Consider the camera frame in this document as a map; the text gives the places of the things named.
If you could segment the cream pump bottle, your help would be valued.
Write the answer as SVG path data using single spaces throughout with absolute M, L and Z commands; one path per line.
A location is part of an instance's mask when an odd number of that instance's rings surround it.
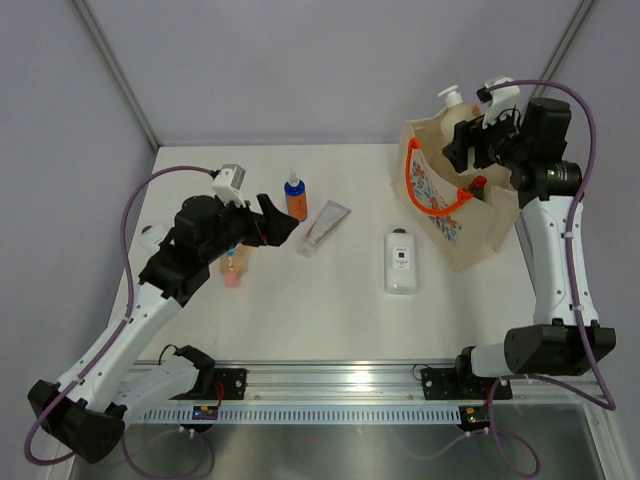
M 440 122 L 440 130 L 446 143 L 454 137 L 455 126 L 462 121 L 471 121 L 481 115 L 478 105 L 463 101 L 458 85 L 452 85 L 438 93 L 445 102 L 445 113 Z

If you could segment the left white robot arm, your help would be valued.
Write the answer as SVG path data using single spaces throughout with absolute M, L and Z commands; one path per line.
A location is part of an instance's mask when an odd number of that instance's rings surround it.
M 210 277 L 209 267 L 234 247 L 279 247 L 298 227 L 266 194 L 260 212 L 217 197 L 185 200 L 174 225 L 139 275 L 119 322 L 54 382 L 37 381 L 28 401 L 41 428 L 88 463 L 110 454 L 131 422 L 180 395 L 200 399 L 215 387 L 215 361 L 187 345 L 132 382 L 124 376 L 156 334 Z

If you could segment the orange blue spray bottle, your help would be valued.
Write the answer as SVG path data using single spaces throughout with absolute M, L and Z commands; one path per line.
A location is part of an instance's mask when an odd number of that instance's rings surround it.
M 299 222 L 306 220 L 308 216 L 306 185 L 294 171 L 290 172 L 284 184 L 284 193 L 288 214 Z

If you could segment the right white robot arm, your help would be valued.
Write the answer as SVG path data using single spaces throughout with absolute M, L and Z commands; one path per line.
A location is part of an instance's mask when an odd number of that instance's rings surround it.
M 583 175 L 563 158 L 571 118 L 568 103 L 535 98 L 522 121 L 505 109 L 491 121 L 453 126 L 443 154 L 455 170 L 473 150 L 476 167 L 498 164 L 510 173 L 532 248 L 535 309 L 531 325 L 508 330 L 502 342 L 464 348 L 439 380 L 422 374 L 445 395 L 483 398 L 503 375 L 580 376 L 616 345 L 614 329 L 600 324 L 584 268 Z

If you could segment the green bottle red cap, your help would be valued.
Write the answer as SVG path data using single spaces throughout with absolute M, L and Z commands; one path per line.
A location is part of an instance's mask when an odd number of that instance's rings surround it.
M 486 184 L 487 178 L 482 175 L 478 175 L 465 187 L 465 191 L 474 198 L 484 201 Z

